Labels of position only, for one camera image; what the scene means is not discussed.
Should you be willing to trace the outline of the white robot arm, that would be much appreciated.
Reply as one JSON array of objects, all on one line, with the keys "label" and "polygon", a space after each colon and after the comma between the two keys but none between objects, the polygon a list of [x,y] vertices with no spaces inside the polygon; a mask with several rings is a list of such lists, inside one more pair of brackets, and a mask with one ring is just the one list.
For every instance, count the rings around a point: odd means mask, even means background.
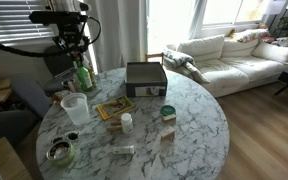
[{"label": "white robot arm", "polygon": [[80,0],[47,0],[45,11],[33,11],[29,19],[34,24],[55,25],[58,35],[53,41],[68,54],[75,67],[82,61],[82,54],[88,49],[90,39],[84,35],[88,16],[83,12],[91,6]]}]

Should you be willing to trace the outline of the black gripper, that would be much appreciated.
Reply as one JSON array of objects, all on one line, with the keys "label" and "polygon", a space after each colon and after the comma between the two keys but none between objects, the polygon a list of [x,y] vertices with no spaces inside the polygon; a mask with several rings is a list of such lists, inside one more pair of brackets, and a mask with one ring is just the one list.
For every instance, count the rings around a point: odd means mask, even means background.
[{"label": "black gripper", "polygon": [[83,34],[83,29],[88,20],[86,15],[79,12],[33,11],[29,15],[29,19],[33,24],[55,24],[57,26],[58,35],[53,38],[53,41],[62,50],[52,52],[52,55],[71,53],[74,67],[78,67],[74,52],[81,53],[83,61],[88,60],[85,51],[91,42]]}]

